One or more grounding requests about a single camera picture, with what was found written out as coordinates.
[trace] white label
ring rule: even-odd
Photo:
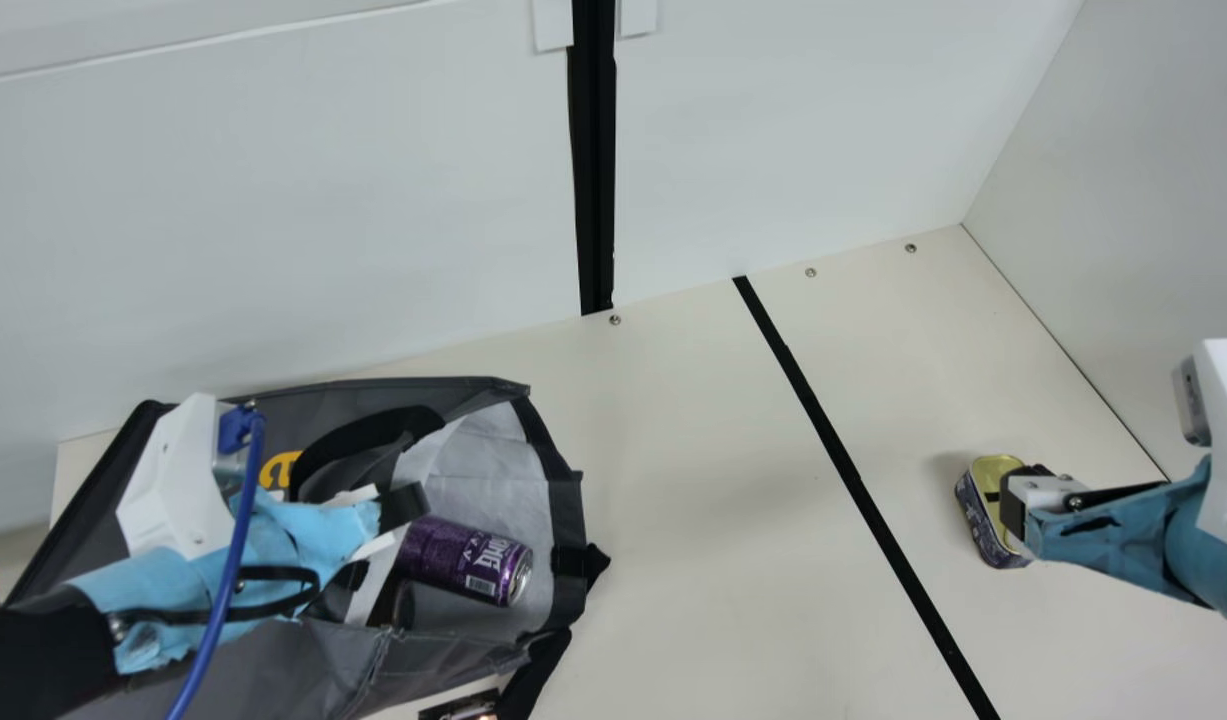
[[[466,589],[471,592],[486,594],[486,596],[494,597],[498,594],[498,588],[490,580],[481,580],[471,575],[466,576]]]

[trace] metal bolt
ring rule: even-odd
[[[128,626],[124,624],[124,619],[110,618],[107,621],[107,626],[109,626],[110,637],[115,638],[117,644],[124,641],[124,638],[128,638],[129,629]]]

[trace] black seam strip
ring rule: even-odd
[[[617,64],[614,0],[573,0],[568,49],[568,136],[582,314],[614,307],[614,150]]]
[[[758,325],[760,331],[764,335],[764,341],[768,342],[769,350],[773,351],[778,364],[782,366],[782,373],[787,374],[787,380],[795,389],[796,397],[800,397],[800,404],[804,406],[805,413],[809,415],[809,421],[814,423],[814,428],[818,432],[822,446],[827,448],[827,455],[831,456],[831,461],[836,465],[836,471],[840,473],[840,478],[845,483],[845,488],[849,489],[849,496],[852,496],[856,510],[861,513],[863,520],[866,521],[866,527],[870,527],[870,534],[875,537],[875,543],[879,545],[879,550],[883,551],[883,557],[888,561],[893,574],[897,575],[902,589],[906,590],[906,596],[910,599],[910,605],[915,606],[915,612],[924,621],[924,628],[928,629],[933,643],[936,644],[937,650],[942,654],[942,660],[946,661],[946,666],[951,670],[951,675],[955,676],[956,682],[960,682],[960,688],[964,692],[964,698],[968,698],[969,705],[977,711],[979,719],[1000,720],[1000,714],[991,705],[991,698],[987,697],[985,689],[978,682],[978,676],[973,675],[973,668],[969,667],[969,661],[964,659],[964,655],[960,651],[960,646],[955,643],[955,638],[951,637],[951,629],[947,629],[942,616],[937,615],[937,607],[933,606],[933,601],[928,596],[928,592],[924,591],[924,585],[920,584],[919,576],[910,568],[910,562],[906,559],[906,553],[897,545],[897,537],[893,537],[892,530],[888,530],[888,524],[883,520],[879,507],[875,505],[875,500],[872,500],[872,497],[866,491],[861,475],[856,471],[856,465],[854,465],[854,461],[849,456],[845,443],[840,440],[840,434],[832,427],[831,419],[827,418],[827,413],[822,410],[822,404],[818,402],[818,396],[814,395],[814,388],[810,386],[809,379],[804,377],[800,364],[795,361],[795,354],[791,354],[791,348],[787,347],[787,342],[782,341],[782,335],[777,332],[777,326],[764,309],[763,302],[760,302],[760,297],[755,293],[755,287],[751,287],[751,281],[744,275],[744,277],[733,278],[733,283],[737,286],[737,292],[742,297],[742,301],[746,301],[746,309],[750,310],[751,318],[755,319],[755,324]]]

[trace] tin can lid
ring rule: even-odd
[[[517,562],[517,568],[510,574],[510,589],[507,591],[507,602],[513,605],[520,596],[525,592],[525,586],[529,584],[529,575],[533,574],[533,551],[525,550],[520,556],[520,562]]]

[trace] white tab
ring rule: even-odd
[[[539,53],[573,44],[572,0],[534,0],[534,42]]]
[[[621,36],[658,32],[658,0],[622,0]]]

